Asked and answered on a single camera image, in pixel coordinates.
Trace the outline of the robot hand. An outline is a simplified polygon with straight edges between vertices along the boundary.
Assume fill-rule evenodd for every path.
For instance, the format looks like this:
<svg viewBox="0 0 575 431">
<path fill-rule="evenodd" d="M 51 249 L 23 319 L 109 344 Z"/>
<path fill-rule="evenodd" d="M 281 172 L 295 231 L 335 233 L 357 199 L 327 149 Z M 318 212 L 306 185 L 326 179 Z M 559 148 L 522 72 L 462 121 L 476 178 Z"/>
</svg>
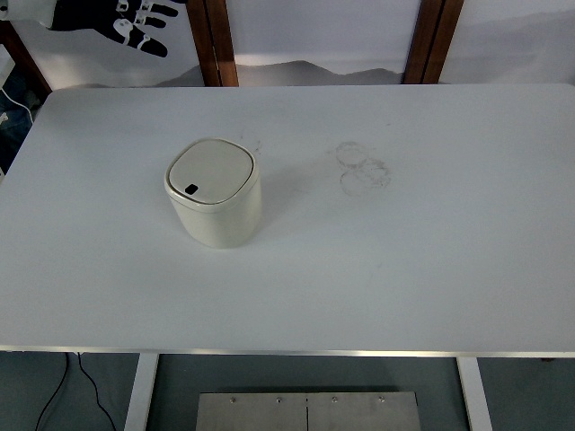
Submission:
<svg viewBox="0 0 575 431">
<path fill-rule="evenodd" d="M 155 57 L 166 57 L 167 47 L 150 37 L 145 27 L 162 29 L 175 18 L 177 1 L 57 0 L 3 1 L 4 22 L 34 21 L 50 31 L 93 30 L 108 40 Z"/>
</svg>

